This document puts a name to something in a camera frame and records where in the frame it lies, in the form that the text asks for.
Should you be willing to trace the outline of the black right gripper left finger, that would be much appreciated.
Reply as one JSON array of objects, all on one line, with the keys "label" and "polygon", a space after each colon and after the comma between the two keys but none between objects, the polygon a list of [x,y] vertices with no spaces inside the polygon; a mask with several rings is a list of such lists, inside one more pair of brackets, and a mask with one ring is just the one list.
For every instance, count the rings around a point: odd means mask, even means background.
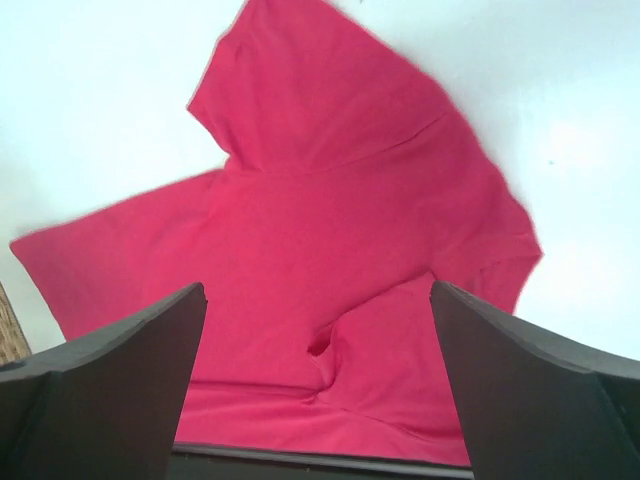
[{"label": "black right gripper left finger", "polygon": [[206,308],[195,283],[2,366],[2,478],[164,478]]}]

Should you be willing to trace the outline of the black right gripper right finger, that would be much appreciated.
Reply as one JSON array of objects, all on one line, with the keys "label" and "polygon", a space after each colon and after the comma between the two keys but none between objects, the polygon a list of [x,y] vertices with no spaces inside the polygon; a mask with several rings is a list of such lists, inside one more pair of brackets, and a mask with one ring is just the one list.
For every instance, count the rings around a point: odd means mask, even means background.
[{"label": "black right gripper right finger", "polygon": [[447,282],[430,301],[475,478],[638,478],[638,361]]}]

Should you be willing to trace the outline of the wicker basket with cloth liner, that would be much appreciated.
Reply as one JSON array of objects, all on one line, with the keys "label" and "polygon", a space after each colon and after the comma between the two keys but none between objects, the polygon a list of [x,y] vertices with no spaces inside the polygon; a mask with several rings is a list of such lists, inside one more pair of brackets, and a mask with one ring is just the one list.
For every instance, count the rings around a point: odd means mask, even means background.
[{"label": "wicker basket with cloth liner", "polygon": [[32,354],[3,285],[0,285],[0,365]]}]

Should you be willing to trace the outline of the pink t shirt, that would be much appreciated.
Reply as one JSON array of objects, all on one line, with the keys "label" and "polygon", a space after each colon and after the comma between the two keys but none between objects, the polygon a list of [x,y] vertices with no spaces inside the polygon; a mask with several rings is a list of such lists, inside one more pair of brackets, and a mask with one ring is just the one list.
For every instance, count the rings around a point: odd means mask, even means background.
[{"label": "pink t shirt", "polygon": [[189,112],[215,169],[12,242],[75,339],[199,282],[180,443],[467,466],[429,295],[541,256],[441,87],[323,1],[250,1]]}]

